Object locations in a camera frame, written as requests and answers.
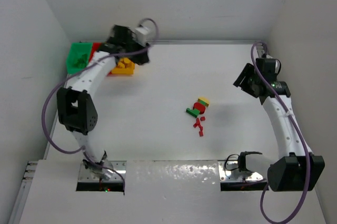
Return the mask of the yellow butterfly round lego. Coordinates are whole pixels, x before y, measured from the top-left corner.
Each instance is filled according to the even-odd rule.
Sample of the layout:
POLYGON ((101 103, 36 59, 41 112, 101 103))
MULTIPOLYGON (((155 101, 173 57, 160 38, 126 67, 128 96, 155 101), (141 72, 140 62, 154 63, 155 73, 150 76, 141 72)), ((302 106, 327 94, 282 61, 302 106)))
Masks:
POLYGON ((125 67, 131 67, 132 65, 132 61, 128 58, 123 58, 123 61, 122 61, 125 65, 125 67))

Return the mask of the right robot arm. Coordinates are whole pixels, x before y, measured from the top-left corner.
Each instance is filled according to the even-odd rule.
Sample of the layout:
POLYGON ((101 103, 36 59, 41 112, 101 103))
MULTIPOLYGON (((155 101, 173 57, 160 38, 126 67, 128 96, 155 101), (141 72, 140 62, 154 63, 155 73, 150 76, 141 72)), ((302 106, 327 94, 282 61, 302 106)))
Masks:
POLYGON ((302 144, 295 130, 297 121, 292 111, 288 85, 277 80, 276 59, 256 58, 246 64, 234 86, 258 98, 267 113, 276 137, 279 160, 272 161, 258 151, 241 152, 239 171, 257 172, 267 179, 273 191, 302 191, 306 179, 308 190, 314 189, 324 167, 322 156, 314 155, 302 144))

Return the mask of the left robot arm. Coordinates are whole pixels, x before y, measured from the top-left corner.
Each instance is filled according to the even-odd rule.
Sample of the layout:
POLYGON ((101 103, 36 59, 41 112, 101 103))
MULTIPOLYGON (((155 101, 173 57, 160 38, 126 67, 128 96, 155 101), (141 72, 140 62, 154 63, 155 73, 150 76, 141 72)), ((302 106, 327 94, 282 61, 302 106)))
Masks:
POLYGON ((98 87, 116 67, 125 53, 131 62, 142 65, 149 62, 148 38, 151 30, 139 25, 135 30, 115 25, 106 42, 101 43, 79 78, 69 87, 57 91, 57 109, 60 124, 70 131, 85 156, 100 163, 105 154, 103 147, 94 143, 90 132, 98 122, 93 97, 98 87))

